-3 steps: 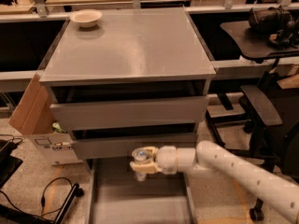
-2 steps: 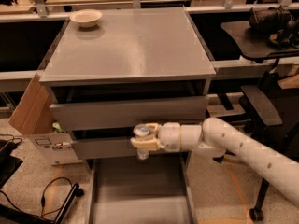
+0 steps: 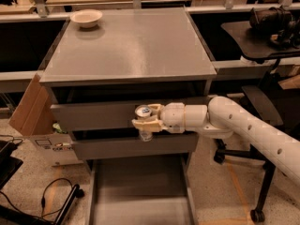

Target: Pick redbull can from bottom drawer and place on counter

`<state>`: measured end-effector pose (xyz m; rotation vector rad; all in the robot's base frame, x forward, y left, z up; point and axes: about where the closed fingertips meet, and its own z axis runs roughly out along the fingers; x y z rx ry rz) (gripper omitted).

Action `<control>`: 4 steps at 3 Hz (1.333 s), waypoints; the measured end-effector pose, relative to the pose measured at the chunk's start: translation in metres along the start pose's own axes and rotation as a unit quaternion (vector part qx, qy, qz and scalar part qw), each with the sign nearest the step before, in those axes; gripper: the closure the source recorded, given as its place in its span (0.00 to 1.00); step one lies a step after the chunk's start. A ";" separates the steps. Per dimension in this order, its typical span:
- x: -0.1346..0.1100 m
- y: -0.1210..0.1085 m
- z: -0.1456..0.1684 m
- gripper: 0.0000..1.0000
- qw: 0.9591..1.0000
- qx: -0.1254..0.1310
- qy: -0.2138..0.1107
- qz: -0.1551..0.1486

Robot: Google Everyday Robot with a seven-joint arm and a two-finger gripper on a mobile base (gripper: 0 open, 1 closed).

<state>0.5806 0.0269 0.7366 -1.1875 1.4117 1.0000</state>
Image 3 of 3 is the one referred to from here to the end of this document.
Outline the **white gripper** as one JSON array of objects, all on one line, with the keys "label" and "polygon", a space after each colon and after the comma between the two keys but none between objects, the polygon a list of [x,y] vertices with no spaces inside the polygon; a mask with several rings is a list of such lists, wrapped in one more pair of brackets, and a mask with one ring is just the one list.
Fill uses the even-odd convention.
[{"label": "white gripper", "polygon": [[185,105],[184,103],[149,104],[151,117],[133,119],[133,126],[140,131],[184,133],[200,132],[207,122],[206,105]]}]

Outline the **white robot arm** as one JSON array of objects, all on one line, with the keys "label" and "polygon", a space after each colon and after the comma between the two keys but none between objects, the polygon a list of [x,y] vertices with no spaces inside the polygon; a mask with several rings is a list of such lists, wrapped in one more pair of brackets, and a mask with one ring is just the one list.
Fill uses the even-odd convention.
[{"label": "white robot arm", "polygon": [[132,124],[145,140],[163,130],[172,134],[192,131],[213,139],[229,138],[236,133],[300,184],[300,142],[227,97],[213,97],[206,105],[141,105],[135,109]]}]

